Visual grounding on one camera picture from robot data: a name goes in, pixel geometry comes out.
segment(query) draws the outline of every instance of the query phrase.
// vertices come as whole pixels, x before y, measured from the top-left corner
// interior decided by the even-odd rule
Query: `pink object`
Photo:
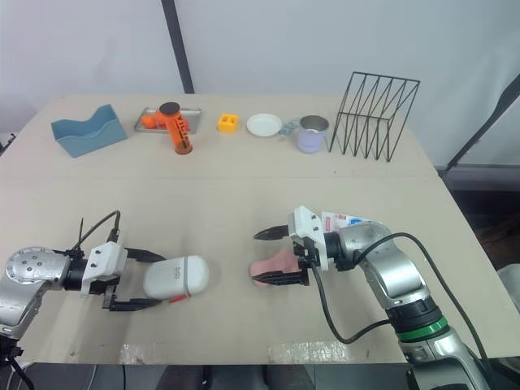
[[[260,262],[253,262],[249,268],[249,273],[251,276],[260,275],[268,271],[297,272],[299,271],[298,258],[291,250],[282,249],[272,258],[268,258],[267,260],[262,260]],[[257,286],[269,285],[266,283],[257,282],[256,280],[254,283]]]

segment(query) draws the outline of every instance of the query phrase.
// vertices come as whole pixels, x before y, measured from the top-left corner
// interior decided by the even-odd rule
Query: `beige tabletop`
[[[145,106],[177,101],[200,107],[193,152],[180,156],[168,135],[133,131]],[[50,122],[87,119],[110,103],[126,141],[71,158]],[[254,241],[254,233],[286,222],[305,205],[379,220],[410,232],[429,249],[472,318],[491,357],[520,354],[520,316],[462,213],[405,131],[390,163],[342,155],[338,149],[300,153],[293,137],[259,139],[245,121],[259,112],[289,121],[320,114],[333,123],[340,96],[66,96],[49,104],[0,158],[0,267],[16,250],[66,249],[85,226],[122,212],[126,246],[169,258],[199,254],[210,265],[208,289],[190,300],[135,313],[101,309],[101,297],[48,292],[21,340],[24,360],[39,362],[246,364],[267,362],[403,362],[389,326],[343,346],[334,341],[310,286],[256,287],[249,264],[290,248],[289,239]],[[215,129],[221,113],[240,116],[235,134]],[[108,226],[84,244],[106,239]],[[417,249],[398,245],[415,261],[433,297],[473,349],[462,318]],[[147,266],[128,261],[119,298],[142,297]],[[331,314],[352,335],[384,319],[361,270],[323,273]]]

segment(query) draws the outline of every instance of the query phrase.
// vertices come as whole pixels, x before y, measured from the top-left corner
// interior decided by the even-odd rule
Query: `light blue box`
[[[72,156],[126,140],[127,134],[110,104],[99,107],[85,121],[61,119],[50,124],[54,139]]]

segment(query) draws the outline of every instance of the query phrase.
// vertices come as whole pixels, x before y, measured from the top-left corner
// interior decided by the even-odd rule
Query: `small white dish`
[[[272,137],[282,128],[282,119],[272,114],[256,114],[247,119],[246,127],[256,137]]]

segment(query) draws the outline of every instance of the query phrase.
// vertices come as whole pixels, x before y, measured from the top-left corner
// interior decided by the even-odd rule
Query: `metal mug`
[[[322,148],[328,121],[319,115],[307,115],[300,119],[298,149],[303,153],[316,153]]]

